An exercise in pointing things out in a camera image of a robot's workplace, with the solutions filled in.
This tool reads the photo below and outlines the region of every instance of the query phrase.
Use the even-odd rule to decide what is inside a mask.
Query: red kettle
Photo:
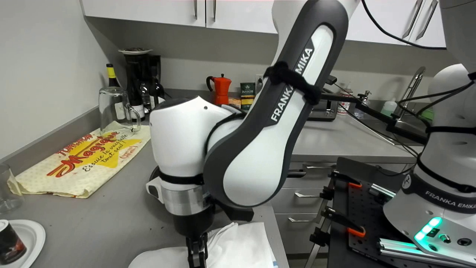
[[[206,77],[206,86],[211,92],[214,92],[212,103],[217,106],[227,104],[227,92],[229,92],[229,85],[232,83],[230,79],[224,77],[221,73],[221,77]]]

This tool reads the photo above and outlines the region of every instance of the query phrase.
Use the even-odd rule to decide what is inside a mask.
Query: black cable
[[[397,106],[398,106],[398,109],[401,109],[403,111],[415,116],[418,120],[421,120],[422,123],[425,123],[425,126],[431,126],[430,122],[421,119],[419,114],[421,114],[424,110],[427,110],[428,107],[433,107],[433,106],[436,106],[436,104],[439,104],[439,103],[441,103],[441,101],[444,101],[444,100],[447,100],[447,98],[450,98],[450,97],[453,97],[453,95],[456,95],[456,94],[459,94],[459,92],[462,92],[462,91],[465,91],[465,89],[470,88],[473,83],[474,83],[474,82],[468,82],[468,83],[465,83],[465,85],[462,85],[462,86],[458,86],[458,88],[449,89],[449,91],[443,91],[443,92],[436,92],[436,94],[427,94],[427,95],[418,95],[418,97],[403,98],[403,100],[397,101]],[[403,106],[403,103],[407,103],[407,101],[422,100],[422,98],[431,98],[431,97],[439,97],[439,95],[443,95],[443,97],[439,98],[439,100],[436,100],[436,101],[431,101],[431,103],[427,104],[427,106],[424,106],[424,107],[419,109],[416,113],[413,113],[412,110],[409,110],[409,109],[406,109],[406,107]]]
[[[427,110],[427,109],[430,109],[430,107],[433,107],[433,106],[436,106],[436,104],[439,104],[439,103],[441,103],[441,101],[444,101],[444,100],[447,100],[447,98],[450,98],[450,97],[453,97],[453,95],[458,95],[459,92],[468,89],[471,85],[474,85],[474,80],[468,82],[468,83],[464,85],[464,86],[456,88],[455,92],[447,94],[447,95],[444,95],[444,97],[441,97],[441,98],[439,98],[439,100],[436,100],[436,101],[424,106],[422,109],[419,109],[419,110],[416,111],[416,116],[419,116],[424,110]]]
[[[364,126],[367,126],[369,129],[372,129],[373,132],[376,132],[376,134],[379,134],[379,135],[382,135],[382,137],[385,137],[386,140],[391,140],[391,141],[394,141],[394,143],[398,143],[407,153],[410,153],[413,158],[418,158],[418,152],[415,150],[415,149],[412,149],[409,144],[406,144],[406,143],[401,143],[400,140],[394,140],[394,138],[391,138],[391,137],[388,137],[388,135],[385,135],[385,134],[382,134],[381,131],[378,131],[378,129],[375,129],[375,128],[372,128],[372,126],[369,126],[367,123],[364,123],[361,119],[358,119],[357,116],[354,116],[351,111],[348,111],[343,106],[340,106],[345,111],[346,111],[346,114],[349,114],[351,117],[354,117],[355,120],[358,120],[360,123],[363,123]]]
[[[398,42],[401,42],[401,43],[406,43],[406,44],[419,47],[419,49],[446,50],[446,47],[439,47],[439,46],[421,46],[421,44],[418,44],[418,43],[407,42],[407,40],[404,40],[404,39],[400,39],[400,37],[388,33],[383,27],[381,27],[381,25],[376,22],[376,19],[373,18],[373,15],[372,15],[370,10],[369,10],[369,6],[367,6],[366,0],[361,0],[361,4],[363,4],[363,9],[366,10],[367,16],[370,18],[370,21],[375,24],[375,27],[376,27],[378,30],[381,30],[385,36],[388,36],[388,37],[391,37],[391,39],[395,39],[395,40],[398,40]]]
[[[413,168],[415,168],[416,164],[412,164],[409,168],[406,170],[401,170],[400,173],[392,173],[392,171],[386,171],[385,168],[382,167],[378,167],[378,171],[382,173],[383,176],[388,176],[388,177],[397,177],[400,174],[407,174],[410,173]]]

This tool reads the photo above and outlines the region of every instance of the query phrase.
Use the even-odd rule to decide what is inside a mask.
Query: white cloth
[[[230,223],[208,235],[206,268],[276,268],[262,222]],[[140,253],[129,268],[189,268],[186,247]]]

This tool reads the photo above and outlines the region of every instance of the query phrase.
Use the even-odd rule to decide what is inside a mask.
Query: coffee maker
[[[119,52],[125,56],[128,101],[135,110],[131,116],[137,119],[135,114],[140,114],[140,119],[145,119],[165,95],[160,85],[160,56],[151,55],[150,49],[120,49]]]

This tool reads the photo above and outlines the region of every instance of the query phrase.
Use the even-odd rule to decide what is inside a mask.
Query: white plate
[[[9,265],[0,265],[1,268],[29,268],[35,257],[40,254],[46,232],[44,228],[32,220],[9,220],[21,241],[25,244],[26,251],[24,256]]]

